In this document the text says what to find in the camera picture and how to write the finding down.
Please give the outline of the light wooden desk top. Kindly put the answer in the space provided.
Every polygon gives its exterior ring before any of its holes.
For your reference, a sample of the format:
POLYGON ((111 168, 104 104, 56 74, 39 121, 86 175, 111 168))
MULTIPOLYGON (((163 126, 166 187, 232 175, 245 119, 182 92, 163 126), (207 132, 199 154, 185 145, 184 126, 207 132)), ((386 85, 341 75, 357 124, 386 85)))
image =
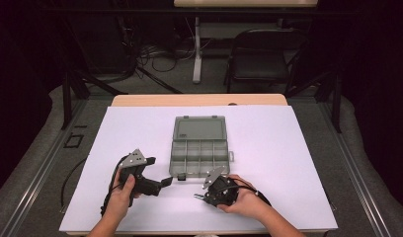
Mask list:
POLYGON ((174 0, 176 7, 316 7, 319 0, 174 0))

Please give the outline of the person's right hand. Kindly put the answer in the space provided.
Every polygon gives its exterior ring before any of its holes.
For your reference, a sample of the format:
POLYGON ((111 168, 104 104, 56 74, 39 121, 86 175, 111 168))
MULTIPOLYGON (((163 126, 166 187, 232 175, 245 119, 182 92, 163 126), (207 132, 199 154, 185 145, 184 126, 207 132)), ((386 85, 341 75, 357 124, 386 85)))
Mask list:
POLYGON ((226 213, 236 213, 256 219, 256 210, 261 204, 266 203, 254 193, 254 186, 251 183, 238 175, 230 175, 230 178, 240 186, 237 201, 232 205, 219 204, 217 207, 226 213))

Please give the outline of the black metal stand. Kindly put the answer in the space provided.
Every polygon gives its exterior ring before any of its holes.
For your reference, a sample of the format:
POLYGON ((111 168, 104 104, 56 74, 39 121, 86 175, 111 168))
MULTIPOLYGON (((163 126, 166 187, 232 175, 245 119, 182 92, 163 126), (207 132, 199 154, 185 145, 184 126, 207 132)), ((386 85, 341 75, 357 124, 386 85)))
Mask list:
POLYGON ((312 85, 319 84, 314 94, 316 102, 327 102, 332 97, 331 106, 331 123, 337 132, 341 133, 340 128, 340 112, 341 112, 341 96, 342 96, 342 74, 337 71, 325 71, 312 80, 290 88, 285 96, 292 97, 302 91, 308 89, 312 85))
POLYGON ((103 89, 106 92, 109 92, 114 96, 124 95, 124 92, 121 92, 113 88, 112 86, 106 84, 105 82, 97 79, 90 73, 85 72, 84 70, 67 71, 62 82, 63 114, 64 114, 62 129, 68 127, 68 125, 72 121, 71 92, 74 92, 74 94, 80 100, 87 100, 90 97, 90 91, 86 87, 87 82, 96 85, 97 87, 103 89))

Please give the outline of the white desk leg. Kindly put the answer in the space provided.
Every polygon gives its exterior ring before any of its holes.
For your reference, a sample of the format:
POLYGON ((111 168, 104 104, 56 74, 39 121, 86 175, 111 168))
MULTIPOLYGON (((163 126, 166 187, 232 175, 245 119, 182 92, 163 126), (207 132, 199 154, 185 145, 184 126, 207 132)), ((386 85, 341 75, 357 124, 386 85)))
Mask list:
POLYGON ((200 18, 195 17, 195 64, 193 73, 193 82, 199 84, 202 79, 202 52, 200 37, 200 18))

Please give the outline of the black folding chair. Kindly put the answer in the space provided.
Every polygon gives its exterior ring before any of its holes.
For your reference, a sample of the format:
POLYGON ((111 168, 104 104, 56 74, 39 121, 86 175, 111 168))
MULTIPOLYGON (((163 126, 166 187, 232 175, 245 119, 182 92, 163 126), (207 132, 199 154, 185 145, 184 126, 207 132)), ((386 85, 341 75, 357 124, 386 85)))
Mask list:
POLYGON ((228 57, 223 84, 232 82, 285 84, 292 88, 300 55, 309 44, 307 34, 297 29, 254 29, 235 37, 228 57))

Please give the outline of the person's left hand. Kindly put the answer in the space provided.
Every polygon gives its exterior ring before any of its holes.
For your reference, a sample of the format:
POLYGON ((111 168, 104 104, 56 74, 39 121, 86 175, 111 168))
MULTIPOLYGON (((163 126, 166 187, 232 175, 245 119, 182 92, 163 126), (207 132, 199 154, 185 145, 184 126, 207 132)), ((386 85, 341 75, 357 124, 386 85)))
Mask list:
POLYGON ((130 194, 135 186, 135 177, 133 175, 129 175, 125 182, 120 182, 120 173, 120 171, 117 171, 115 175, 112 192, 103 215, 103 219, 109 222, 120 223, 126 216, 130 194))

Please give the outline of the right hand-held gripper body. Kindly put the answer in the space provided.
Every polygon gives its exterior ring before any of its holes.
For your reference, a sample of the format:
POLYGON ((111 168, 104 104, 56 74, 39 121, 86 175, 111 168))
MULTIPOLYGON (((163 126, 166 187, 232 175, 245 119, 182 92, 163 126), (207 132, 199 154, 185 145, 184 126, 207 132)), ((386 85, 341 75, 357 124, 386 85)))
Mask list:
POLYGON ((202 188, 211 192, 211 205, 232 205, 238 197, 238 185, 230 178, 222 175, 224 167, 217 167, 207 172, 202 188))

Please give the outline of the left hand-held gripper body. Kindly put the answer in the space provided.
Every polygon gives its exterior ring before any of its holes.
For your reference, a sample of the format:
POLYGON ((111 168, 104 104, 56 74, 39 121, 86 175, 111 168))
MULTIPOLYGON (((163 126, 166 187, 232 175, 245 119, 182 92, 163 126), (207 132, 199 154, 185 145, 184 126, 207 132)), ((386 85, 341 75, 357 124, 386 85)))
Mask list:
POLYGON ((145 168, 150 166, 146 165, 145 158, 139 149, 135 149, 126 155, 119 164, 121 169, 120 182, 125 182, 129 175, 133 175, 135 178, 135 186, 130 194, 129 206, 132 206, 136 194, 157 197, 162 189, 161 182, 146 179, 143 176, 145 168))

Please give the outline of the grey plastic compartment box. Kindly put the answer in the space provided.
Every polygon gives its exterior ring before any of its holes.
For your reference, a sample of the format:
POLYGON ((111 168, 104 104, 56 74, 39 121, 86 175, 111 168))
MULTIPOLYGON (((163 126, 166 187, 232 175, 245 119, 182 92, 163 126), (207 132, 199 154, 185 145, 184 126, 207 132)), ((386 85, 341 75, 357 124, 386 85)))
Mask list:
POLYGON ((176 117, 169 173, 178 180, 206 178, 222 168, 230 173, 230 154, 224 116, 176 117))

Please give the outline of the aluminium floor rail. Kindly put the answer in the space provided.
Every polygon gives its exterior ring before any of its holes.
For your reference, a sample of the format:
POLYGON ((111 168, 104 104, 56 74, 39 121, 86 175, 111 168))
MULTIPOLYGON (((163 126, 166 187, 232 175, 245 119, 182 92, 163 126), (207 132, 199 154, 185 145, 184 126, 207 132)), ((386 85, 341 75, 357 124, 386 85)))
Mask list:
POLYGON ((46 150, 43 159, 40 161, 40 166, 32 174, 32 178, 28 186, 24 189, 17 206, 12 211, 6 225, 0 232, 0 237, 15 237, 20 229, 21 224, 28 215, 33 206, 40 190, 47 179, 52 167, 56 162, 56 155, 62 148, 64 142, 70 136, 70 132, 74 127, 74 123, 79 119, 84 108, 87 105, 87 100, 79 100, 73 107, 72 119, 65 129, 58 129, 55 138, 52 138, 51 146, 46 150))
POLYGON ((318 108, 320 109, 321 114, 329 127, 329 130, 336 140, 337 146, 341 150, 343 162, 349 175, 349 179, 353 184, 374 234, 376 237, 392 237, 373 196, 364 182, 363 176, 350 149, 348 148, 343 134, 339 133, 332 123, 330 107, 326 103, 318 103, 318 108))

